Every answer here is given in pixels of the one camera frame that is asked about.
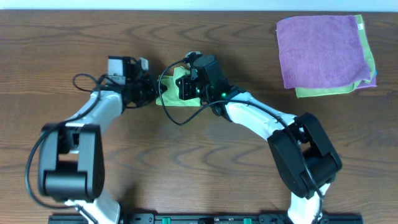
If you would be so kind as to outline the green microfiber cloth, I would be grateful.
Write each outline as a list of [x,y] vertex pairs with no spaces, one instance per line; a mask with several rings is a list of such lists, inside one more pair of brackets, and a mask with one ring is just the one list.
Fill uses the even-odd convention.
[[199,98],[192,98],[189,100],[181,100],[178,96],[179,90],[175,81],[184,75],[189,75],[190,71],[181,67],[174,68],[174,73],[172,76],[164,75],[161,84],[167,87],[167,90],[162,92],[162,99],[165,106],[201,106]]

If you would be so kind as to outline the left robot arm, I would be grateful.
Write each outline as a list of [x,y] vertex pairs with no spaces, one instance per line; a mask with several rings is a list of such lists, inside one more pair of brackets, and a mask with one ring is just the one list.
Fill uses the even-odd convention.
[[144,58],[110,56],[108,71],[93,80],[89,100],[70,118],[47,123],[39,150],[38,189],[42,196],[74,208],[88,223],[119,223],[121,206],[104,189],[102,135],[126,109],[157,98]]

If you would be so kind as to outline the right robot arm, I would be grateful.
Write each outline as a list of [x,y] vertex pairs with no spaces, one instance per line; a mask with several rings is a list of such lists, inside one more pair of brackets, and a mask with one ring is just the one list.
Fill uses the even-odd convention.
[[240,124],[267,141],[279,175],[291,192],[288,218],[293,223],[319,223],[325,193],[342,168],[341,159],[319,120],[277,111],[252,94],[231,86],[217,72],[191,69],[175,84],[182,100],[199,98],[217,116]]

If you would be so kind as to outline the lower green cloth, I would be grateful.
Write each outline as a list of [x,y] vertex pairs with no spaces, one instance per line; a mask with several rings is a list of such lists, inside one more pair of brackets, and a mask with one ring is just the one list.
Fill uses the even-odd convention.
[[[369,82],[372,80],[374,76],[377,76],[377,70],[376,70],[376,64],[375,60],[373,57],[373,53],[371,52],[371,48],[368,43],[367,35],[366,35],[366,28],[365,28],[365,23],[363,21],[363,17],[360,14],[355,15],[356,18],[356,23],[358,26],[358,35],[360,38],[360,43],[363,48],[363,54],[364,54],[364,59],[369,67],[369,74],[371,76],[370,80],[364,80],[366,82]],[[309,89],[309,88],[295,88],[296,96],[298,98],[307,98],[307,97],[316,97],[316,96],[327,96],[327,95],[340,95],[340,94],[347,94],[351,93],[354,90],[357,90],[357,86],[362,82],[357,81],[353,84],[346,85],[343,87],[338,87],[338,88],[315,88],[315,89]]]

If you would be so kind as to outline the purple microfiber cloth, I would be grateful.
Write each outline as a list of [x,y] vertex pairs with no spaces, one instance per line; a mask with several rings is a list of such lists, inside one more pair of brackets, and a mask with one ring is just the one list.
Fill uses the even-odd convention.
[[354,16],[294,16],[276,24],[284,88],[336,88],[371,78]]

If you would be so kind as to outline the bottom purple cloth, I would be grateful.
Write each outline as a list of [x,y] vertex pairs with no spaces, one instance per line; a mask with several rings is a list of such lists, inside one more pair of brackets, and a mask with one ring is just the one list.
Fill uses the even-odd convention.
[[366,81],[362,81],[356,88],[357,89],[362,89],[362,88],[371,88],[371,87],[377,87],[376,85],[376,76],[374,76],[372,78],[371,81],[366,82]]

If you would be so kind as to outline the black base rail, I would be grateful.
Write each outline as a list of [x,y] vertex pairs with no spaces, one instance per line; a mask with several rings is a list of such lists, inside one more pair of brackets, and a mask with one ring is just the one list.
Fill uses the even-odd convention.
[[[119,224],[289,224],[286,214],[260,215],[154,215],[137,213],[119,220]],[[324,214],[320,224],[363,224],[360,215]]]

